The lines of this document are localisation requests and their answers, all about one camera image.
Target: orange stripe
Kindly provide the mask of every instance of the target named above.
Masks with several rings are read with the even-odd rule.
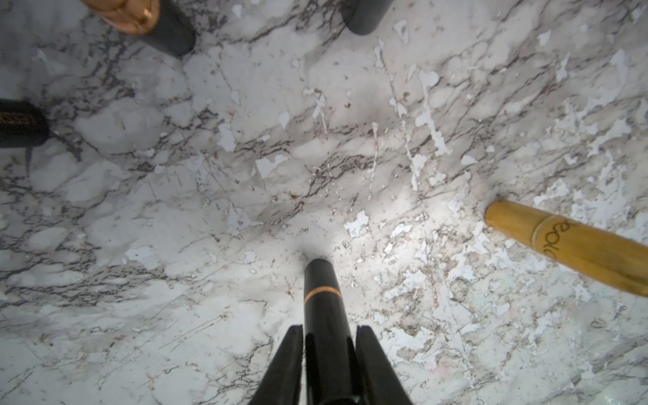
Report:
[[[329,287],[329,286],[321,286],[321,287],[313,288],[313,289],[308,293],[308,295],[306,296],[306,298],[304,298],[304,305],[306,305],[306,303],[308,302],[308,300],[309,300],[313,295],[315,295],[315,294],[319,294],[320,292],[332,292],[333,294],[337,294],[338,297],[342,298],[342,294],[341,294],[339,291],[337,291],[335,288],[333,288],[333,287]]]

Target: copper band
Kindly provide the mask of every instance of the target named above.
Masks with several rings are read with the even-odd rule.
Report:
[[[116,29],[131,35],[151,32],[160,17],[160,0],[82,0]]]
[[[315,294],[319,294],[320,292],[332,292],[333,294],[336,294],[338,297],[342,298],[342,294],[341,294],[339,291],[337,291],[335,288],[333,288],[333,287],[329,287],[329,286],[322,286],[322,287],[313,288],[313,289],[308,293],[308,295],[306,296],[306,298],[304,298],[304,305],[306,305],[306,303],[308,302],[308,300],[309,300],[313,295],[315,295]]]

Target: cylindrical rod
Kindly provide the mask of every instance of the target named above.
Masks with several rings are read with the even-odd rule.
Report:
[[[31,148],[49,138],[43,113],[27,101],[0,98],[0,148]]]
[[[488,207],[486,223],[593,279],[648,297],[648,248],[639,243],[505,200]]]
[[[116,29],[180,57],[191,51],[196,33],[172,0],[82,0]]]
[[[357,35],[367,35],[378,28],[393,0],[345,0],[342,18],[347,28]]]
[[[308,405],[358,403],[362,379],[331,263],[310,262],[304,284]]]

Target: wooden handle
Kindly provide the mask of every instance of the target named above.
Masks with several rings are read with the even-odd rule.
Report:
[[[648,248],[639,243],[505,200],[488,207],[486,223],[577,272],[648,297]]]

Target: black tube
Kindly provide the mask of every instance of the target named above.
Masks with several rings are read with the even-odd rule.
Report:
[[[301,325],[292,325],[248,405],[297,405],[303,358]]]
[[[27,101],[0,98],[0,148],[31,148],[49,138],[43,113]]]
[[[177,58],[191,51],[196,43],[196,33],[189,18],[171,0],[160,0],[157,24],[140,38],[153,48]]]
[[[378,28],[392,2],[393,0],[345,0],[342,4],[342,19],[354,34],[370,34]]]
[[[358,404],[362,379],[331,263],[306,267],[304,286],[308,405]]]

